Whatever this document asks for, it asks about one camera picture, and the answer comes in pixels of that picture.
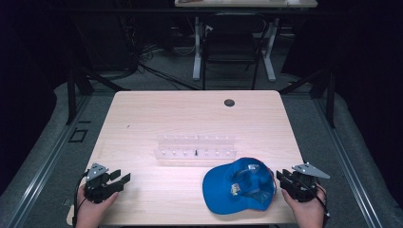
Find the person's right hand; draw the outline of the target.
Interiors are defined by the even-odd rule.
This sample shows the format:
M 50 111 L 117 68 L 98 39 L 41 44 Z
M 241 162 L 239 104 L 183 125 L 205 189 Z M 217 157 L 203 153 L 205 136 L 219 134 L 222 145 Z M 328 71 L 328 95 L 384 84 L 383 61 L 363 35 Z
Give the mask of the person's right hand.
M 281 194 L 291 207 L 299 228 L 323 228 L 325 210 L 321 203 L 326 202 L 326 190 L 324 188 L 318 187 L 317 196 L 319 200 L 312 199 L 307 202 L 298 202 L 292 199 L 284 189 L 281 190 Z

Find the black chair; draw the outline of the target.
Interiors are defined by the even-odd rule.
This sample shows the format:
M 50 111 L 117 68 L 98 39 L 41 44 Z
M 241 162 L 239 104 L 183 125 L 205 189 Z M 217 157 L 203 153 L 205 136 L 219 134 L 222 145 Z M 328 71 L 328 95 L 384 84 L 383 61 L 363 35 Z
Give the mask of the black chair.
M 204 20 L 206 33 L 201 52 L 201 87 L 206 89 L 208 64 L 254 65 L 254 89 L 268 23 L 258 13 L 215 13 Z

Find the black metal stand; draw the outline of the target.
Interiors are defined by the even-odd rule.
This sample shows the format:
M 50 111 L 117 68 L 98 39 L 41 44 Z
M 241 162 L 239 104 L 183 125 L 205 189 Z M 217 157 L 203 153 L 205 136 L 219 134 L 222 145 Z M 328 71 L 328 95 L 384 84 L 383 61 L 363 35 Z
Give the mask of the black metal stand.
M 291 83 L 284 89 L 281 89 L 279 93 L 281 95 L 288 94 L 295 89 L 313 82 L 314 84 L 309 91 L 312 99 L 319 99 L 324 92 L 326 94 L 326 106 L 325 106 L 325 118 L 330 127 L 335 128 L 334 122 L 334 109 L 335 109 L 335 97 L 336 97 L 336 78 L 330 69 L 320 69 L 313 74 L 302 78 L 294 83 Z
M 76 89 L 79 89 L 85 96 L 91 96 L 94 92 L 94 88 L 89 80 L 95 80 L 114 91 L 127 91 L 127 88 L 112 83 L 107 78 L 86 67 L 72 68 L 67 76 L 67 125 L 71 124 L 77 115 Z

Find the white-legged desk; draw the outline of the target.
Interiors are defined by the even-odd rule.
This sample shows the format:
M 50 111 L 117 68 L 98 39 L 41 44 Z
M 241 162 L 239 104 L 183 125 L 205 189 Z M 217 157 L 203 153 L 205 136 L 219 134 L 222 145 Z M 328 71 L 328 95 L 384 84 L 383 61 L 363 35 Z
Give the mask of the white-legged desk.
M 175 0 L 176 7 L 183 8 L 258 8 L 269 10 L 307 10 L 317 6 L 317 0 Z M 263 62 L 268 80 L 276 80 L 271 62 L 271 52 L 277 36 L 279 19 L 269 23 L 268 44 L 263 50 Z

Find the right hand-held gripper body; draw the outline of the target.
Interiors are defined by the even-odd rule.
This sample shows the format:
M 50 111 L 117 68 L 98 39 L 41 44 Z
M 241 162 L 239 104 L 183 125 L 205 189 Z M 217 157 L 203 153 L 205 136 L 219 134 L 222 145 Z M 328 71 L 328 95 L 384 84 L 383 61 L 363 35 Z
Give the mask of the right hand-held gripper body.
M 330 176 L 312 164 L 306 162 L 294 165 L 293 172 L 286 175 L 289 182 L 288 194 L 293 200 L 307 202 L 317 196 L 319 179 L 328 180 Z

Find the blue baseball cap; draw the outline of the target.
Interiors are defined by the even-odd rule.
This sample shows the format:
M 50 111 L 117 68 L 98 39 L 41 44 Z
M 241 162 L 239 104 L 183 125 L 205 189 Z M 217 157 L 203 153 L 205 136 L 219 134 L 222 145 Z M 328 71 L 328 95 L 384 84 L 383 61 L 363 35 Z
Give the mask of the blue baseball cap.
M 240 158 L 214 167 L 202 181 L 204 202 L 218 215 L 247 209 L 266 211 L 276 192 L 273 171 L 255 158 Z

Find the clear acrylic rack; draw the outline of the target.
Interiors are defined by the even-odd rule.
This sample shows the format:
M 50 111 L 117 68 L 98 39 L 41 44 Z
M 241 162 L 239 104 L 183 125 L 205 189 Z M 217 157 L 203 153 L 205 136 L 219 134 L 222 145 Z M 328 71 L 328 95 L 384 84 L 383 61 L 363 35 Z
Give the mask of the clear acrylic rack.
M 161 135 L 154 154 L 161 160 L 233 160 L 237 150 L 231 136 Z

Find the metal floor rail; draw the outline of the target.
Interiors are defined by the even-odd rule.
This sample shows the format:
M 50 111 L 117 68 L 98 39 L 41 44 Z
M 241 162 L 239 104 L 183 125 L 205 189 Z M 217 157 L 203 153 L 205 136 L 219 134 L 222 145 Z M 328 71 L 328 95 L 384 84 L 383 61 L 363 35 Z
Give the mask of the metal floor rail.
M 350 189 L 354 195 L 355 201 L 361 211 L 363 218 L 365 219 L 369 228 L 384 228 L 377 212 L 374 209 L 366 189 L 364 188 L 355 168 L 347 154 L 345 146 L 335 128 L 332 128 L 328 123 L 325 107 L 326 105 L 321 100 L 313 100 L 313 104 L 319 114 L 319 117 L 325 126 L 326 131 L 330 135 L 333 144 L 336 148 L 336 156 L 340 163 L 341 170 L 349 183 Z
M 78 118 L 85 111 L 91 97 L 79 98 L 76 113 L 68 122 L 62 118 L 64 105 L 59 102 L 37 143 L 0 197 L 3 228 L 21 228 L 37 201 L 48 178 L 59 161 L 68 138 L 73 134 Z

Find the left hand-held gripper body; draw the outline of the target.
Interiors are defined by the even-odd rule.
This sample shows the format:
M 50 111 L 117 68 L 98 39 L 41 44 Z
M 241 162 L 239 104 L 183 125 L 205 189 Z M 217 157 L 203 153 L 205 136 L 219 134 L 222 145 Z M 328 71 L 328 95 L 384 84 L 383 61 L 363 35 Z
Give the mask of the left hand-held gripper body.
M 101 203 L 107 200 L 115 190 L 107 183 L 110 181 L 108 168 L 93 163 L 86 175 L 85 197 L 94 203 Z

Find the person's left hand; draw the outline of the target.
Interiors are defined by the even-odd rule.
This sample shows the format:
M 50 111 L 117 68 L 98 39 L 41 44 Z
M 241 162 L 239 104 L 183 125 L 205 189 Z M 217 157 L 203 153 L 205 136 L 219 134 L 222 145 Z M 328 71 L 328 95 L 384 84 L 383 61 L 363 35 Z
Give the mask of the person's left hand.
M 82 185 L 77 192 L 77 200 L 80 208 L 77 213 L 76 228 L 98 228 L 108 208 L 119 197 L 119 193 L 113 193 L 108 199 L 101 203 L 93 203 L 85 197 L 85 187 Z

